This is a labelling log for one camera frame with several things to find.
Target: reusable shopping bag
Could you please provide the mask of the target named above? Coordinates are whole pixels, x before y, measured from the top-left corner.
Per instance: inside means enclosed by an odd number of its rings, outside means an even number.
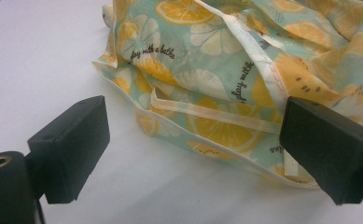
[[[363,125],[363,1],[114,0],[104,17],[93,64],[146,134],[311,188],[279,144],[287,97]]]

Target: white backdrop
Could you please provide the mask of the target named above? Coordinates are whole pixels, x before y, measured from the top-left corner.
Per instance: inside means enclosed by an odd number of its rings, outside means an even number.
[[[76,202],[43,205],[56,223],[363,223],[363,204],[335,206],[322,190],[293,189],[143,134],[132,108],[94,70],[108,0],[0,1],[0,152],[65,109],[104,95],[111,142]]]

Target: folded fabric bag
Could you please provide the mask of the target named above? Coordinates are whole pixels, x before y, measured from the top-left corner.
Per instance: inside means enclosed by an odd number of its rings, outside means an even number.
[[[279,144],[288,96],[363,125],[363,1],[114,0],[104,17],[93,64],[146,134],[313,188]]]

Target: black clamp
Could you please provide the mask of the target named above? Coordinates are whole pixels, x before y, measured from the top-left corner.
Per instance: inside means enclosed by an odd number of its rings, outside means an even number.
[[[280,143],[338,205],[363,199],[363,127],[333,110],[289,97]]]
[[[0,223],[45,223],[39,198],[77,199],[110,140],[104,96],[80,101],[28,140],[0,153]]]

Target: white surface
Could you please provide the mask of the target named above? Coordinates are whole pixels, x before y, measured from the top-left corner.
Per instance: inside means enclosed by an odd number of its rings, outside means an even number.
[[[111,142],[76,202],[47,205],[55,223],[363,223],[363,204],[335,206],[142,133],[132,108],[93,69],[108,0],[0,1],[0,152],[75,102],[106,98]]]

